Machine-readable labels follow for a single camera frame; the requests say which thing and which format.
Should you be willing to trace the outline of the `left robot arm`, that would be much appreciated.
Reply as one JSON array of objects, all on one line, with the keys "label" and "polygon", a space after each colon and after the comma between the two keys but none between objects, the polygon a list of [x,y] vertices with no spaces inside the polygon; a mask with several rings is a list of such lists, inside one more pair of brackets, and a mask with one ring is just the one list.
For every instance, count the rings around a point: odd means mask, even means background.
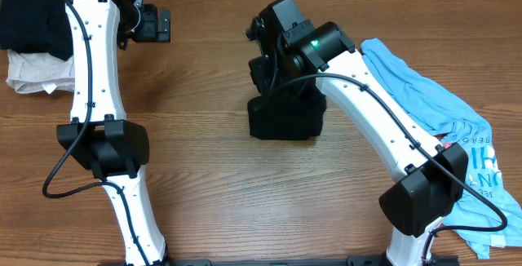
[{"label": "left robot arm", "polygon": [[128,121],[117,53],[129,41],[170,41],[170,11],[145,0],[64,0],[73,41],[70,121],[56,128],[65,154],[91,171],[112,203],[125,246],[124,265],[168,265],[168,247],[146,184],[148,132]]}]

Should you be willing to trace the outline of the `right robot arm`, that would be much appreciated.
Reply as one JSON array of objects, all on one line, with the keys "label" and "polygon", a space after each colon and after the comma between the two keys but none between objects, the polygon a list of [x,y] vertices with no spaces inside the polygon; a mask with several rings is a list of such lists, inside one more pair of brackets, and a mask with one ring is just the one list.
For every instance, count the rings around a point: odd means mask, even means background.
[{"label": "right robot arm", "polygon": [[250,134],[261,140],[318,136],[328,101],[374,148],[392,178],[379,205],[392,224],[381,255],[350,265],[455,265],[431,253],[435,230],[461,198],[468,156],[417,125],[372,75],[353,41],[334,23],[315,27],[294,0],[276,0],[246,30],[260,56],[249,62],[258,95],[248,104]]}]

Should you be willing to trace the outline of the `black polo shirt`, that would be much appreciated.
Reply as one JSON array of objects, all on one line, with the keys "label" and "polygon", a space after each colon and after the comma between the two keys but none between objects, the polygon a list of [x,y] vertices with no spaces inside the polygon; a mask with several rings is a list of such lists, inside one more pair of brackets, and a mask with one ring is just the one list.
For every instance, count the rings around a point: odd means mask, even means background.
[{"label": "black polo shirt", "polygon": [[321,134],[327,103],[316,88],[281,91],[249,100],[250,135],[260,140],[308,140]]}]

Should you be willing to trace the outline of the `light blue t-shirt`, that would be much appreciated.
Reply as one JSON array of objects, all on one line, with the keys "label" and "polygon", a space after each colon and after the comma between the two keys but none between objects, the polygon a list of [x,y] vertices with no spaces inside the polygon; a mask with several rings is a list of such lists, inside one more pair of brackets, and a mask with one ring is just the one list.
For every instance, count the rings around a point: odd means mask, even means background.
[{"label": "light blue t-shirt", "polygon": [[361,43],[370,72],[401,108],[444,145],[460,144],[467,152],[466,184],[497,206],[507,218],[500,232],[458,230],[478,259],[489,259],[492,247],[521,246],[521,207],[504,189],[493,148],[490,124],[471,106],[395,56],[379,39]]}]

